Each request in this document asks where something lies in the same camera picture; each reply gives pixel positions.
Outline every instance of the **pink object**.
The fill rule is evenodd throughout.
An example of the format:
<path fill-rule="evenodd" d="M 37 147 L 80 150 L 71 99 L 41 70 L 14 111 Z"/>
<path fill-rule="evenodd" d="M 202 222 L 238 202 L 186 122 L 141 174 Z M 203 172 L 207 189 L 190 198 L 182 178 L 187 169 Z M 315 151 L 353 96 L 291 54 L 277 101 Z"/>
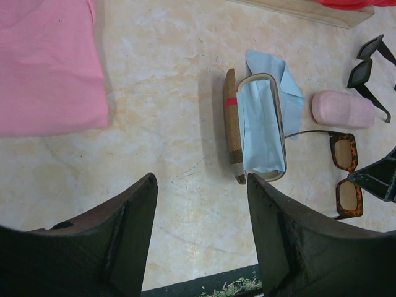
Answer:
<path fill-rule="evenodd" d="M 334 91 L 317 93 L 312 100 L 312 113 L 321 125 L 349 129 L 369 129 L 376 118 L 370 100 Z"/>
<path fill-rule="evenodd" d="M 94 1 L 0 1 L 0 136 L 107 126 Z"/>

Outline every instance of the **beige surface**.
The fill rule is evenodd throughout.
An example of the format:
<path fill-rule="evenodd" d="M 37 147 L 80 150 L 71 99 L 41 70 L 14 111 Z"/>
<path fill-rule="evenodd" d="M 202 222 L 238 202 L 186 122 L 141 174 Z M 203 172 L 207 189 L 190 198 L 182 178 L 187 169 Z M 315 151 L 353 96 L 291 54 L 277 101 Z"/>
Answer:
<path fill-rule="evenodd" d="M 120 193 L 144 174 L 160 186 L 144 289 L 257 263 L 246 188 L 228 166 L 222 88 L 229 68 L 246 75 L 248 49 L 285 59 L 307 97 L 303 128 L 320 128 L 308 101 L 346 90 L 360 46 L 384 33 L 396 53 L 396 9 L 352 30 L 224 0 L 106 1 L 98 47 L 106 69 L 111 126 L 57 137 L 0 140 L 0 223 L 51 227 Z M 379 54 L 368 87 L 396 114 L 395 67 Z M 396 117 L 354 132 L 359 167 L 396 145 Z M 286 141 L 279 190 L 323 212 L 335 207 L 327 136 Z M 364 216 L 349 222 L 396 229 L 396 205 L 364 193 Z"/>
<path fill-rule="evenodd" d="M 353 28 L 374 15 L 374 8 L 367 7 L 358 11 L 331 9 L 316 0 L 229 0 L 254 7 L 265 8 L 302 19 L 333 25 L 341 28 Z"/>

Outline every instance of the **blue cloth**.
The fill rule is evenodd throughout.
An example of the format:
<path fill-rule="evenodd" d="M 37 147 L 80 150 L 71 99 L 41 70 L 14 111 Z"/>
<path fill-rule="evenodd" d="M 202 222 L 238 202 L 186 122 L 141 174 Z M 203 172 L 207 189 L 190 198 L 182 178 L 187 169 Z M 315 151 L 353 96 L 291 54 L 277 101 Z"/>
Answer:
<path fill-rule="evenodd" d="M 286 65 L 286 62 L 271 54 L 258 51 L 246 52 L 247 66 L 252 74 L 268 73 L 278 84 L 280 109 L 282 111 L 283 130 L 285 135 L 300 131 L 303 117 L 304 96 Z"/>
<path fill-rule="evenodd" d="M 244 169 L 260 173 L 285 172 L 270 81 L 257 80 L 243 85 L 237 100 Z"/>

